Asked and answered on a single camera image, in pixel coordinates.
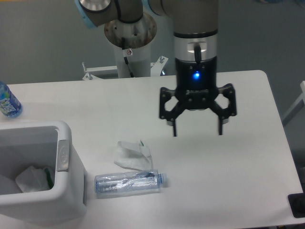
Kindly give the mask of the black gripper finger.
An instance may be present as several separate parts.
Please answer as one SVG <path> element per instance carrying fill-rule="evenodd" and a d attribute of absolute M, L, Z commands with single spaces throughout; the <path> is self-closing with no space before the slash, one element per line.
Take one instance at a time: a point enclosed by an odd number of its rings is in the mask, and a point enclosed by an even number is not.
<path fill-rule="evenodd" d="M 178 102 L 172 110 L 167 111 L 165 104 L 175 97 Z M 190 95 L 186 94 L 184 90 L 171 90 L 166 87 L 160 88 L 160 99 L 159 99 L 159 118 L 166 120 L 167 124 L 173 127 L 173 136 L 177 136 L 176 132 L 176 119 L 184 110 L 189 107 Z"/>
<path fill-rule="evenodd" d="M 218 95 L 222 95 L 227 99 L 226 108 L 222 108 L 215 100 Z M 218 116 L 218 134 L 223 134 L 223 124 L 230 116 L 237 115 L 235 88 L 231 83 L 212 90 L 211 101 L 209 108 Z"/>

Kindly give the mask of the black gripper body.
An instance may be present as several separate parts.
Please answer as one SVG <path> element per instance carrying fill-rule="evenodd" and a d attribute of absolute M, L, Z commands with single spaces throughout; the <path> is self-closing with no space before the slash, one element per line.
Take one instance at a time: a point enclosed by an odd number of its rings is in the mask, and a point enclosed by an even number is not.
<path fill-rule="evenodd" d="M 219 94 L 216 86 L 217 58 L 200 62 L 175 59 L 175 97 L 178 108 L 187 110 L 216 110 Z"/>

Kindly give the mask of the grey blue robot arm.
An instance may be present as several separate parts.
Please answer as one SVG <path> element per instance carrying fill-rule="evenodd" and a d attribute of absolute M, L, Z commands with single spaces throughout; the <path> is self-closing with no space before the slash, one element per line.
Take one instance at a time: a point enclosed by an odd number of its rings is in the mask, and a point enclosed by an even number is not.
<path fill-rule="evenodd" d="M 157 26 L 149 9 L 173 21 L 176 88 L 160 89 L 159 117 L 175 127 L 185 110 L 212 110 L 223 132 L 237 114 L 232 84 L 216 85 L 218 1 L 216 0 L 77 0 L 75 5 L 87 27 L 104 26 L 117 49 L 121 78 L 151 74 L 150 56 L 143 49 L 155 38 Z"/>

